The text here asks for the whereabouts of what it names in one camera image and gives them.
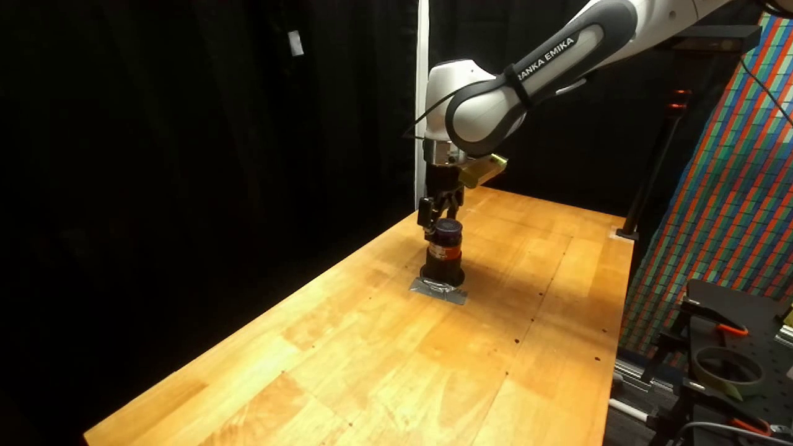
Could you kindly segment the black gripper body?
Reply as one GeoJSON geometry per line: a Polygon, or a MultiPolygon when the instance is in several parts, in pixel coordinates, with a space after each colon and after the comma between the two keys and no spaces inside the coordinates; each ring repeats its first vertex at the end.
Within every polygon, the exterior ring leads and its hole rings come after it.
{"type": "Polygon", "coordinates": [[[428,195],[439,208],[451,208],[463,203],[463,184],[456,167],[431,167],[428,169],[428,195]]]}

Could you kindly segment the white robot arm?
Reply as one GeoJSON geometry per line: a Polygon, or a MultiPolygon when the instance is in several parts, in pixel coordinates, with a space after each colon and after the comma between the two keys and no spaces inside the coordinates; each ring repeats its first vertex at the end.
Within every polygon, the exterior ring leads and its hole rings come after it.
{"type": "Polygon", "coordinates": [[[561,97],[598,70],[692,30],[726,3],[588,0],[555,34],[504,73],[488,73],[474,60],[436,65],[418,121],[427,123],[427,164],[451,170],[451,184],[421,195],[416,222],[434,230],[463,205],[463,188],[499,177],[499,148],[540,99],[561,97]]]}

